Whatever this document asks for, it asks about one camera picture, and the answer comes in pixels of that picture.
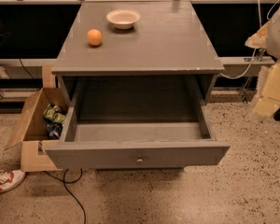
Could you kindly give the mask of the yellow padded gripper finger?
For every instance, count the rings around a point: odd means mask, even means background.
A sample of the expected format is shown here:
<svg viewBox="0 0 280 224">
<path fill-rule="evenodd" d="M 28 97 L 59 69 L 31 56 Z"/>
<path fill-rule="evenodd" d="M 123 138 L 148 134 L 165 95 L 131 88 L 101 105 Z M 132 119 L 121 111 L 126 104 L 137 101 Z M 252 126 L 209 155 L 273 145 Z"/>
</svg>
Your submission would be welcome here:
<svg viewBox="0 0 280 224">
<path fill-rule="evenodd" d="M 267 47 L 266 38 L 270 24 L 271 22 L 267 21 L 264 25 L 262 25 L 246 40 L 245 45 L 252 49 L 265 49 Z"/>
</svg>

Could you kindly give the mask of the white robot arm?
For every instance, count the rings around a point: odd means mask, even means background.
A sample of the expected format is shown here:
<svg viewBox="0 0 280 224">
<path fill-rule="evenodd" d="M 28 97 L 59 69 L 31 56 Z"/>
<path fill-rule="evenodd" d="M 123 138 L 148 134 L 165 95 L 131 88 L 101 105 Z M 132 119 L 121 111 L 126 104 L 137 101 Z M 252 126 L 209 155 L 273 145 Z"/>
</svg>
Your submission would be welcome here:
<svg viewBox="0 0 280 224">
<path fill-rule="evenodd" d="M 269 55 L 277 59 L 271 68 L 260 69 L 257 94 L 251 104 L 251 116 L 258 120 L 266 119 L 280 108 L 280 8 L 246 40 L 245 45 L 253 49 L 266 49 Z"/>
</svg>

